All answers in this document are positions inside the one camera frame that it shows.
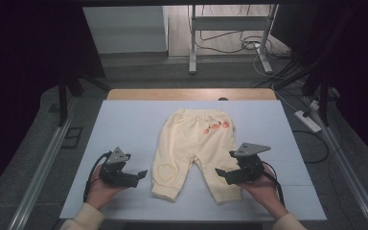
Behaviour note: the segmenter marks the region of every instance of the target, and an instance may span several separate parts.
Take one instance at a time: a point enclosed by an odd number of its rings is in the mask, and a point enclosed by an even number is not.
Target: black cable
[[[262,161],[262,163],[264,163],[264,164],[266,164],[268,167],[270,167],[270,169],[273,171],[273,173],[274,173],[274,178],[276,178],[277,179],[277,173],[276,173],[276,171],[274,170],[274,168],[270,165],[270,164],[268,164],[267,162],[265,162],[265,161]]]
[[[92,177],[92,174],[94,173],[95,169],[97,168],[97,165],[100,163],[100,161],[104,158],[104,157],[109,157],[109,155],[112,154],[112,152],[107,152],[107,153],[104,153],[100,158],[98,158],[97,162],[95,162],[94,166],[92,167],[91,169],[91,172],[89,173],[89,176],[88,176],[88,179],[85,183],[85,190],[83,192],[83,202],[86,201],[86,199],[88,198],[88,193],[89,193],[89,190],[91,189],[91,177]]]
[[[271,88],[272,85],[274,84],[275,81],[284,81],[285,80],[285,77],[289,74],[291,74],[292,72],[295,71],[295,68],[298,68],[298,66],[296,66],[298,64],[297,61],[295,60],[291,60],[285,68],[283,68],[278,74],[276,74],[275,76],[277,78],[273,78],[271,79],[271,83],[270,85],[268,86],[268,88]]]
[[[283,91],[285,91],[286,93],[288,93],[289,95],[291,95],[292,97],[296,98],[298,101],[300,101],[301,104],[303,104],[307,109],[309,109],[311,111],[311,108],[306,105],[306,103],[304,103],[303,100],[301,100],[301,98],[299,98],[297,95],[290,93],[288,90],[286,90],[285,88],[282,88]]]
[[[320,163],[320,162],[323,162],[325,160],[328,159],[328,156],[330,155],[330,148],[328,147],[327,145],[327,142],[324,141],[324,139],[320,138],[319,136],[315,135],[314,133],[312,132],[309,132],[309,131],[304,131],[304,130],[293,130],[292,131],[293,133],[305,133],[305,134],[308,134],[308,135],[311,135],[311,136],[314,136],[316,137],[318,140],[320,140],[322,142],[322,144],[324,144],[325,148],[327,149],[325,155],[320,158],[319,160],[313,160],[313,161],[304,161],[304,163],[306,164],[317,164],[317,163]]]
[[[271,182],[273,182],[276,185],[277,192],[278,192],[279,198],[280,198],[280,202],[282,202],[282,204],[286,207],[285,199],[284,199],[284,196],[283,196],[282,185],[279,183],[279,181],[277,181],[276,178],[274,178],[271,174],[267,173],[266,171],[263,171],[262,175],[267,177],[269,180],[271,180]]]
[[[249,7],[247,7],[247,13],[246,13],[246,16],[249,15],[249,10],[250,10],[250,4],[249,4]],[[239,37],[239,40],[242,41],[242,35],[243,35],[243,32],[241,32],[241,36]]]
[[[220,34],[220,35],[210,36],[208,38],[203,38],[202,37],[202,31],[199,31],[199,37],[201,38],[201,40],[206,41],[206,40],[211,40],[211,39],[214,39],[214,38],[218,38],[220,36],[231,35],[231,34],[234,34],[234,33],[239,33],[239,31],[228,32],[228,33],[225,33],[225,34]]]
[[[91,184],[93,184],[95,181],[99,180],[100,178],[96,178],[95,180],[91,181]]]
[[[265,83],[268,83],[270,81],[275,82],[278,78],[281,78],[283,76],[285,76],[286,74],[289,74],[291,69],[297,64],[297,61],[295,60],[291,60],[279,73],[275,74],[274,77],[277,77],[277,78],[270,78],[269,80],[266,80],[266,81],[263,81],[263,82],[260,82],[258,84],[256,84],[255,86],[251,86],[252,88],[257,88],[258,86],[262,85],[262,84],[265,84]]]
[[[210,12],[211,12],[211,15],[214,16],[214,13],[212,12],[212,5],[210,5]]]
[[[282,185],[279,183],[279,181],[277,180],[277,173],[276,171],[274,170],[274,168],[268,164],[267,162],[265,161],[262,161],[262,163],[266,164],[268,167],[270,167],[270,169],[273,170],[273,173],[274,173],[274,177],[269,174],[268,172],[266,171],[263,171],[262,172],[262,175],[264,175],[265,177],[267,177],[269,180],[271,180],[271,182],[274,183],[274,185],[276,185],[276,188],[277,188],[277,192],[279,194],[279,198],[280,198],[280,202],[282,202],[282,204],[286,207],[286,204],[285,204],[285,199],[283,197],[283,190],[282,190]]]
[[[188,26],[189,26],[189,28],[190,28],[190,34],[192,34],[192,33],[193,33],[193,30],[192,30],[191,22],[190,22],[190,7],[189,7],[189,6],[187,6],[187,18],[188,18]],[[246,37],[245,39],[248,39],[248,38],[250,38],[250,37],[260,37],[260,36],[249,36],[249,37]],[[253,42],[256,42],[256,41],[250,41],[250,42],[249,42],[248,44],[246,44],[246,45],[242,44],[242,45],[241,45],[241,48],[240,48],[239,50],[236,50],[236,51],[222,51],[222,50],[218,50],[218,49],[215,49],[215,48],[212,48],[212,47],[200,46],[200,45],[198,45],[198,43],[196,43],[196,41],[195,41],[195,45],[196,45],[198,48],[200,48],[200,49],[213,50],[213,51],[220,52],[220,53],[224,53],[224,54],[235,54],[235,53],[240,52],[240,51],[242,51],[242,50],[254,50],[255,48],[252,48],[252,49],[247,48],[247,46],[248,46],[250,43],[253,43]]]
[[[243,8],[243,5],[241,5],[241,9],[239,10],[239,12],[237,13],[237,15],[241,15],[242,14],[242,8]]]

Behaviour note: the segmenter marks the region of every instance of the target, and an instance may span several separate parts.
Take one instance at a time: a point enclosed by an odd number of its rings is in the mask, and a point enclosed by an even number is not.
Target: white wall
[[[99,54],[167,51],[163,7],[83,8]]]

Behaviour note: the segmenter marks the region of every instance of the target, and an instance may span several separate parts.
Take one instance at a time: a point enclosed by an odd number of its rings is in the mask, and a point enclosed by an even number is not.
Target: aluminum rail
[[[68,117],[64,122],[63,126],[59,126],[56,129],[56,132],[47,147],[46,151],[44,152],[43,158],[38,165],[37,170],[34,173],[34,177],[29,184],[29,187],[26,193],[23,195],[22,200],[13,215],[11,223],[8,229],[23,229],[26,225],[26,222],[30,216],[30,213],[35,206],[35,201],[37,200],[41,188],[46,181],[46,177],[52,168],[53,162],[56,159],[58,149],[61,145],[61,141],[64,139],[64,136],[67,132],[68,127],[71,124],[71,121],[74,117],[74,113],[76,107],[79,103],[79,98],[71,98],[70,103],[68,105]]]
[[[319,117],[316,111],[313,111],[311,114],[313,115],[315,122],[321,126],[323,133],[328,140],[328,143],[331,145],[334,151],[336,163],[338,164],[339,169],[341,170],[343,176],[345,177],[345,180],[349,188],[351,189],[351,192],[354,195],[356,202],[359,205],[363,215],[368,221],[368,193],[367,191],[361,184],[355,171],[352,169],[352,166],[349,163],[348,159],[346,158],[345,153],[343,152],[343,149],[339,148],[340,145],[336,141],[331,129],[328,126],[324,125],[324,123],[322,122],[321,118]]]

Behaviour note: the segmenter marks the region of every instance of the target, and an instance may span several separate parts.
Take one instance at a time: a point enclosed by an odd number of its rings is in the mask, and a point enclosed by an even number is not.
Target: person's hand
[[[273,175],[273,172],[266,164],[264,164],[264,170]],[[274,219],[277,220],[288,213],[285,206],[279,200],[276,185],[264,175],[261,175],[259,179],[253,182],[238,184],[238,186],[249,192],[256,201],[266,208]]]
[[[100,179],[100,171],[103,165],[97,166],[94,173],[91,177],[91,189],[88,193],[88,198],[86,199],[86,203],[96,208],[97,210],[101,210],[105,204],[112,200],[112,198],[127,188],[124,187],[112,187],[105,184]]]

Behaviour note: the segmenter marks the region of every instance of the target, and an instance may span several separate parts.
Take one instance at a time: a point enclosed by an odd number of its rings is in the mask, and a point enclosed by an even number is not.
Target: cable
[[[288,74],[288,71],[289,71],[289,69],[290,68],[292,68],[292,67],[294,67],[294,65],[295,65],[295,63],[296,63],[296,61],[295,60],[291,60],[279,73],[277,73],[275,76],[276,77],[282,77],[282,76],[284,76],[285,75],[285,73],[286,74]],[[274,79],[269,79],[269,80],[266,80],[266,81],[263,81],[263,82],[261,82],[261,83],[259,83],[259,84],[257,84],[257,85],[255,85],[255,86],[253,86],[253,88],[257,88],[258,86],[260,86],[260,85],[262,85],[262,84],[264,84],[264,83],[267,83],[267,82],[269,82],[269,81],[274,81]]]
[[[210,12],[211,12],[211,15],[214,16],[214,13],[212,12],[212,5],[210,5]]]
[[[241,5],[241,8],[240,8],[239,12],[236,15],[241,15],[242,14],[242,8],[243,8],[243,5]]]
[[[286,102],[286,100],[285,100],[282,96],[280,96],[280,94],[278,94],[276,90],[274,90],[273,86],[274,86],[274,84],[273,84],[273,85],[271,85],[271,89],[273,90],[273,92],[274,92],[277,96],[279,96],[279,98],[280,98],[281,100],[283,100],[283,102],[285,102],[285,104],[286,104],[286,105],[288,105],[290,108],[294,109],[294,111],[298,112],[298,110],[297,110],[295,107],[291,106],[291,104],[289,104],[288,102]]]
[[[268,164],[267,162],[265,162],[265,161],[262,161],[262,163],[264,163],[264,164],[266,164],[268,167],[270,167],[270,169],[273,171],[273,173],[274,173],[274,178],[276,178],[277,179],[277,173],[276,173],[276,171],[274,170],[274,168],[270,165],[270,164]]]
[[[322,142],[322,144],[324,144],[324,146],[325,146],[325,148],[327,149],[327,151],[325,152],[325,155],[322,157],[322,158],[320,158],[320,159],[318,159],[318,160],[313,160],[313,161],[304,161],[304,163],[306,163],[306,164],[317,164],[317,163],[321,163],[321,162],[323,162],[323,161],[325,161],[325,160],[327,160],[328,159],[328,156],[330,155],[330,148],[328,147],[328,144],[327,144],[327,142],[325,142],[324,141],[324,139],[322,139],[322,138],[320,138],[319,136],[317,136],[317,135],[315,135],[315,134],[313,134],[312,132],[309,132],[309,131],[304,131],[304,130],[293,130],[292,131],[293,133],[305,133],[305,134],[308,134],[308,135],[311,135],[311,136],[314,136],[314,137],[316,137],[319,141],[321,141]]]
[[[202,37],[202,31],[199,31],[199,37],[201,38],[201,40],[206,41],[206,40],[211,40],[211,39],[214,39],[214,38],[218,38],[220,36],[231,35],[231,34],[234,34],[234,33],[239,33],[239,31],[228,32],[228,33],[225,33],[225,34],[220,34],[220,35],[215,35],[215,36],[211,36],[211,37],[208,37],[208,38],[203,38]]]
[[[276,76],[272,76],[272,75],[267,75],[267,74],[264,74],[264,73],[261,73],[258,68],[256,67],[256,60],[258,59],[259,55],[256,55],[255,59],[253,60],[253,66],[255,67],[255,71],[262,75],[262,76],[265,76],[265,77],[269,77],[269,78],[273,78],[273,79],[281,79],[280,77],[276,77]]]
[[[249,4],[249,7],[247,7],[247,13],[246,13],[246,16],[248,16],[248,15],[249,15],[249,10],[250,10],[250,4]]]
[[[88,193],[89,193],[89,190],[91,189],[91,184],[95,181],[94,180],[94,181],[91,182],[91,177],[92,177],[92,174],[94,173],[95,169],[97,168],[97,165],[100,163],[100,161],[104,157],[109,157],[110,154],[112,154],[112,151],[104,153],[100,158],[98,158],[97,162],[95,162],[94,166],[92,167],[91,172],[89,173],[88,179],[85,183],[85,190],[83,192],[83,202],[85,202],[86,199],[88,198]]]
[[[282,90],[284,90],[286,93],[288,93],[289,95],[291,95],[291,96],[293,96],[294,98],[296,98],[298,101],[300,101],[300,103],[301,104],[303,104],[307,109],[309,109],[310,111],[311,111],[311,108],[308,106],[308,105],[306,105],[305,103],[304,103],[304,101],[302,100],[302,99],[300,99],[297,95],[295,95],[295,94],[292,94],[292,93],[290,93],[290,92],[288,92],[288,90],[286,90],[286,89],[282,89]]]
[[[190,23],[190,7],[187,6],[187,18],[188,18],[188,26],[190,28],[190,34],[193,33],[193,30],[191,28],[191,23]],[[200,46],[196,43],[195,41],[195,45],[201,49],[206,49],[206,50],[213,50],[213,51],[217,51],[217,52],[220,52],[220,53],[224,53],[224,54],[234,54],[234,53],[237,53],[239,51],[242,51],[243,48],[239,49],[239,50],[236,50],[236,51],[222,51],[222,50],[218,50],[218,49],[215,49],[215,48],[212,48],[212,47],[204,47],[204,46]]]
[[[273,177],[271,174],[267,173],[266,171],[263,171],[262,172],[262,175],[264,175],[265,177],[267,177],[269,180],[271,180],[271,182],[274,183],[274,185],[276,185],[277,192],[278,192],[279,198],[280,198],[280,202],[282,202],[282,204],[286,207],[285,199],[284,199],[284,196],[283,196],[282,185],[277,180],[277,174],[276,174],[276,172],[274,171],[273,167],[271,165],[269,165],[268,163],[266,163],[265,161],[262,161],[262,163],[265,163],[266,165],[268,165],[268,167],[270,167],[270,169],[273,170],[275,177]]]

